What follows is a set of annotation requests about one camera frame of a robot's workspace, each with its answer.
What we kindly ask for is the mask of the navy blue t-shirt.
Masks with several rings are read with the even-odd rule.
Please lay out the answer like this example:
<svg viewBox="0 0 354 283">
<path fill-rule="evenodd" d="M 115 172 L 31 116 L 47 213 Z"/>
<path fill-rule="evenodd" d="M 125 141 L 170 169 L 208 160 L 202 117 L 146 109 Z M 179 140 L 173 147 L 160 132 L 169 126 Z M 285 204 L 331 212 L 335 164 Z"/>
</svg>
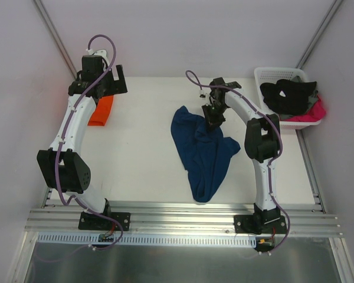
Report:
<svg viewBox="0 0 354 283">
<path fill-rule="evenodd" d="M 241 150 L 240 144 L 225 137 L 220 128 L 208 131 L 205 119 L 185 106 L 175 111 L 171 135 L 188 172 L 194 201 L 209 202 L 225 179 L 232 157 Z"/>
</svg>

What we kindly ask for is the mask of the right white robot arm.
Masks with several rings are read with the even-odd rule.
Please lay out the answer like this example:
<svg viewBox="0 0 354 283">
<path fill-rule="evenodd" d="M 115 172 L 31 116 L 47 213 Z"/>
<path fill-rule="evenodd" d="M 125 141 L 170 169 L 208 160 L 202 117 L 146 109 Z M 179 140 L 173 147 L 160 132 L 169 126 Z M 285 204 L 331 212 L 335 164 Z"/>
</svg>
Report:
<svg viewBox="0 0 354 283">
<path fill-rule="evenodd" d="M 256 199 L 254 213 L 242 217 L 240 229 L 256 235 L 272 233 L 276 222 L 282 219 L 273 192 L 276 159 L 283 150 L 279 118 L 275 114 L 264 114 L 239 93 L 236 89 L 241 86 L 236 81 L 226 83 L 222 77 L 215 78 L 209 88 L 208 103 L 202 107 L 207 129 L 219 128 L 225 121 L 224 112 L 228 108 L 233 109 L 246 125 L 244 146 L 254 166 Z"/>
</svg>

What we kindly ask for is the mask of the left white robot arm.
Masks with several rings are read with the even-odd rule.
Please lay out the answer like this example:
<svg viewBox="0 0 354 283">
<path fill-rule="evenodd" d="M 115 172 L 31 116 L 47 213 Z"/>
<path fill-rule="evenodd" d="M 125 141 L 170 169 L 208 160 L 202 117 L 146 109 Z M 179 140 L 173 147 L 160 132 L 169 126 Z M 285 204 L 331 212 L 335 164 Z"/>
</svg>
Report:
<svg viewBox="0 0 354 283">
<path fill-rule="evenodd" d="M 100 100 L 127 92 L 123 67 L 116 66 L 106 50 L 89 50 L 81 59 L 82 69 L 68 88 L 68 104 L 57 136 L 47 150 L 39 150 L 37 162 L 46 185 L 55 189 L 62 201 L 69 196 L 87 212 L 94 212 L 91 221 L 99 228 L 111 225 L 112 214 L 107 201 L 91 184 L 91 170 L 81 158 L 81 146 L 89 123 Z"/>
</svg>

